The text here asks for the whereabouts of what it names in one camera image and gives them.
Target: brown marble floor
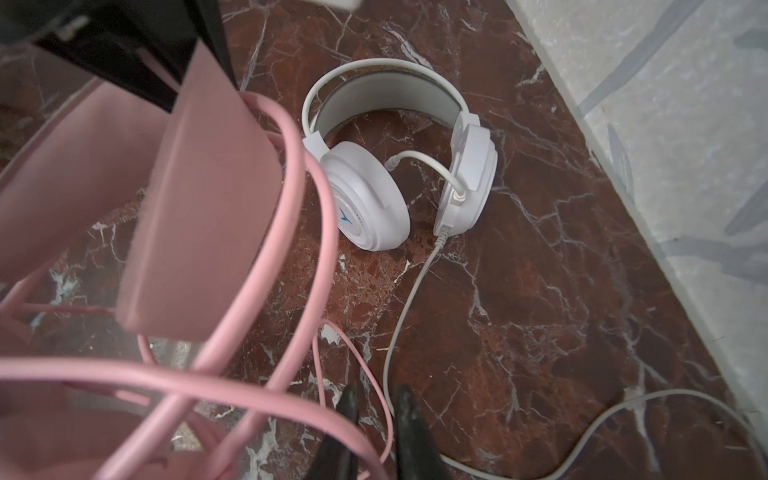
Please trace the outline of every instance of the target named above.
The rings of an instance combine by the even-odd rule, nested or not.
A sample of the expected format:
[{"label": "brown marble floor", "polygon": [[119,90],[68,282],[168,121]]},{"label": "brown marble floor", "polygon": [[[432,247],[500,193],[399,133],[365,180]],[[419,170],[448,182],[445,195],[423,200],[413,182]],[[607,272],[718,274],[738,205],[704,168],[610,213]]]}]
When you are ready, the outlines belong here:
[{"label": "brown marble floor", "polygon": [[[497,475],[530,478],[549,473],[588,423],[625,394],[680,387],[732,399],[502,0],[366,0],[354,15],[298,0],[225,0],[221,8],[241,87],[277,99],[296,118],[323,73],[387,56],[446,76],[492,129],[499,164],[485,211],[474,229],[449,239],[393,357],[393,384],[415,390],[442,452]],[[24,55],[17,61],[32,58],[31,70],[17,67],[29,75],[40,58],[51,61]],[[48,95],[65,98],[85,78],[78,74]],[[3,124],[9,150],[34,131],[24,118],[36,122],[50,108],[42,88],[37,97],[31,88],[20,91],[26,103],[8,110],[21,112],[17,129]],[[378,112],[343,127],[335,141],[358,141],[382,161],[412,148],[447,162],[448,139],[446,128],[419,115]],[[327,312],[379,379],[403,301],[434,244],[440,188],[437,175],[419,165],[403,162],[393,177],[409,205],[411,235],[381,253],[342,238]],[[114,304],[139,200],[72,244],[51,271],[49,299]],[[319,226],[310,187],[292,253],[230,378],[264,382],[280,358],[306,302]],[[360,378],[368,393],[362,426],[382,448],[376,396],[343,344],[323,338],[328,396]],[[136,358],[132,342],[109,319],[79,316],[46,316],[36,336],[47,351]],[[308,357],[291,391],[316,399],[313,380]],[[240,413],[221,406],[213,414],[231,423]],[[250,478],[301,478],[318,438],[302,425],[270,421],[245,458]],[[388,468],[393,472],[392,462]],[[732,421],[698,399],[670,398],[609,420],[564,478],[765,475]]]}]

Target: black object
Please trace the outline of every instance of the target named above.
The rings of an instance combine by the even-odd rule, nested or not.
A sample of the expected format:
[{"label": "black object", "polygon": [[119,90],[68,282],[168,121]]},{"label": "black object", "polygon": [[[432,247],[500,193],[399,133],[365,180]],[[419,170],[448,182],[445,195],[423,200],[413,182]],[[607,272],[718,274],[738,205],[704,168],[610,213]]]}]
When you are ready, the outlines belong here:
[{"label": "black object", "polygon": [[[341,394],[336,411],[357,425],[360,404],[360,384],[350,383]],[[310,469],[304,480],[355,480],[357,478],[357,456],[344,444],[326,435],[317,449]]]},{"label": "black object", "polygon": [[408,386],[395,394],[395,433],[399,480],[451,480]]},{"label": "black object", "polygon": [[0,0],[0,41],[33,41],[166,111],[176,101],[144,49],[181,83],[201,39],[232,84],[217,0]]},{"label": "black object", "polygon": [[[336,411],[357,424],[360,386],[348,385]],[[408,386],[395,395],[395,444],[399,480],[452,480],[429,434],[419,406]],[[303,480],[355,480],[357,457],[335,438],[326,435]]]}]

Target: white gaming headset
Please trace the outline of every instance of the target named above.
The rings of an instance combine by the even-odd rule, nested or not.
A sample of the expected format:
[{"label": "white gaming headset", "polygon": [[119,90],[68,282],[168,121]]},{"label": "white gaming headset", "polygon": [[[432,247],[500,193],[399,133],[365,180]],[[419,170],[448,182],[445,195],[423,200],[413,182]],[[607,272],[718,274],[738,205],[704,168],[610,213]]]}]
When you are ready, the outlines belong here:
[{"label": "white gaming headset", "polygon": [[[343,73],[366,67],[388,69],[363,73],[342,83],[323,101],[310,123],[310,105],[320,88]],[[328,148],[323,140],[357,115],[394,109],[427,114],[453,127],[450,169],[416,151],[401,152],[382,165],[358,144],[343,141]],[[389,250],[408,238],[411,223],[406,201],[389,175],[405,157],[424,162],[446,179],[435,235],[464,233],[475,225],[485,206],[498,160],[491,132],[480,126],[477,115],[469,113],[458,90],[429,68],[393,58],[352,61],[334,68],[310,89],[301,122],[304,146],[320,161],[336,198],[339,229],[364,250]]]}]

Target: marble floor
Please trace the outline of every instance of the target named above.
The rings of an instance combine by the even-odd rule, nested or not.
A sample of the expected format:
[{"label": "marble floor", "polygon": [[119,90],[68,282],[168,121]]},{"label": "marble floor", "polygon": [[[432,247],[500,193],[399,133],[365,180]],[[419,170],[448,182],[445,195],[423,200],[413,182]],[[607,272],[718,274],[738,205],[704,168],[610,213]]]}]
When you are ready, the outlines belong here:
[{"label": "marble floor", "polygon": [[[414,389],[441,452],[496,475],[532,478],[551,472],[589,422],[625,396],[688,388],[732,401],[502,0],[365,0],[354,15],[298,0],[220,5],[240,88],[277,99],[295,118],[323,73],[386,56],[434,68],[492,130],[499,162],[485,211],[474,229],[445,245],[393,356],[392,383]],[[9,157],[88,76],[28,48],[0,53],[0,83],[18,87],[16,97],[2,99],[0,140]],[[382,161],[415,149],[447,163],[449,135],[417,114],[377,112],[342,127],[333,141],[359,142]],[[434,244],[441,187],[434,172],[415,164],[403,162],[393,177],[409,205],[410,237],[380,253],[342,237],[327,308],[379,380],[403,302]],[[40,300],[114,305],[140,205],[141,193],[74,241]],[[228,377],[269,377],[306,302],[319,229],[308,187],[291,254]],[[39,325],[35,344],[46,352],[137,358],[133,338],[110,319],[28,320]],[[360,378],[362,427],[382,448],[381,405],[338,337],[324,331],[322,338],[326,395],[336,398]],[[291,392],[316,399],[310,363],[307,357]],[[214,406],[210,414],[231,425],[240,412]],[[318,444],[318,432],[270,420],[243,457],[247,478],[301,478]],[[387,468],[394,474],[392,461]],[[563,478],[765,477],[733,421],[698,399],[669,398],[610,419]]]}]

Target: wall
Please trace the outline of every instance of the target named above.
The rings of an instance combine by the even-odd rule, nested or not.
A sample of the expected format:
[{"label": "wall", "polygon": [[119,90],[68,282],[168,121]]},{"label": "wall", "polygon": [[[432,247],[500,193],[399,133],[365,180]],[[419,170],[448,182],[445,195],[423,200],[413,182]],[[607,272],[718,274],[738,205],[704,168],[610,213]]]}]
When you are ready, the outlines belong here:
[{"label": "wall", "polygon": [[508,4],[768,443],[768,2]]}]

